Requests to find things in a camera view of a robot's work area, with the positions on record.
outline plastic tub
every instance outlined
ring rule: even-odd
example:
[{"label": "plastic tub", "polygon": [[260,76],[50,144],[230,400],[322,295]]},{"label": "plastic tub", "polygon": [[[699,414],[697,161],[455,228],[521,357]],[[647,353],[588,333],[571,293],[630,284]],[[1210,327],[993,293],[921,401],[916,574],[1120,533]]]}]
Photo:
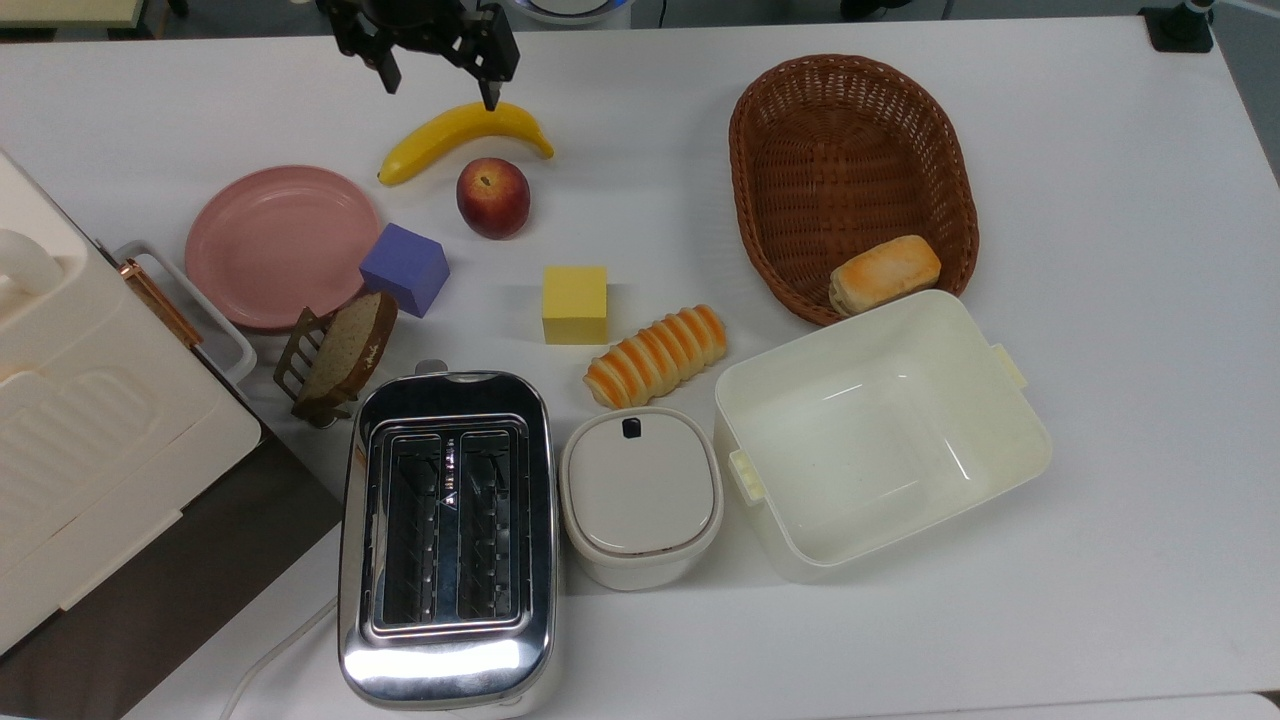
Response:
[{"label": "plastic tub", "polygon": [[580,427],[564,446],[559,489],[582,569],[618,591],[678,579],[724,515],[710,442],[664,407],[607,413]]},{"label": "plastic tub", "polygon": [[925,291],[726,369],[716,456],[777,571],[812,582],[1044,471],[1024,384]]}]

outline yellow banana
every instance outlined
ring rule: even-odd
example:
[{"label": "yellow banana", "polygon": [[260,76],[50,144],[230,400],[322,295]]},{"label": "yellow banana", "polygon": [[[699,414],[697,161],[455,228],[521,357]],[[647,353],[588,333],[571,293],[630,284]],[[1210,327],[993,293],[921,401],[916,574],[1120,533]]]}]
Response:
[{"label": "yellow banana", "polygon": [[383,160],[378,181],[385,186],[399,184],[458,145],[489,135],[504,135],[530,142],[544,158],[556,154],[538,127],[538,120],[524,108],[500,102],[490,111],[485,110],[484,102],[471,102],[440,113],[399,141]]}]

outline stainless steel toaster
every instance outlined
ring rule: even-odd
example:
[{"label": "stainless steel toaster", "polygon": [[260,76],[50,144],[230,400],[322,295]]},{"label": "stainless steel toaster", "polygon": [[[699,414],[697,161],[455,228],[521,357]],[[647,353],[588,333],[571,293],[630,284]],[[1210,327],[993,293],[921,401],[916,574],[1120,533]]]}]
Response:
[{"label": "stainless steel toaster", "polygon": [[507,373],[392,380],[352,438],[338,596],[369,702],[498,719],[558,684],[558,505],[545,406]]}]

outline wicker basket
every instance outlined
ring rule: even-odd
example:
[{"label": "wicker basket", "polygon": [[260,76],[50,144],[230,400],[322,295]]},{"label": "wicker basket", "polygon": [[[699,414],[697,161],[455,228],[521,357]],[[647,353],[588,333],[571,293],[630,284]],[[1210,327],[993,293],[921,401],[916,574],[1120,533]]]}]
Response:
[{"label": "wicker basket", "polygon": [[937,287],[960,295],[978,258],[978,214],[955,129],[893,68],[810,55],[760,76],[730,120],[742,243],[796,315],[841,320],[827,288],[850,258],[920,234],[942,260]]}]

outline pink plate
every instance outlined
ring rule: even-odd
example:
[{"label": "pink plate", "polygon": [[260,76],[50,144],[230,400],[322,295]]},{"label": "pink plate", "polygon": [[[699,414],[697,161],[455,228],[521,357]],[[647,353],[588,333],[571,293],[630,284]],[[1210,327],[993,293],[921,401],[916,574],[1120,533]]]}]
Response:
[{"label": "pink plate", "polygon": [[287,331],[303,307],[323,318],[360,292],[360,263],[380,231],[372,202],[347,178],[268,168],[200,211],[187,236],[187,274],[237,325]]}]

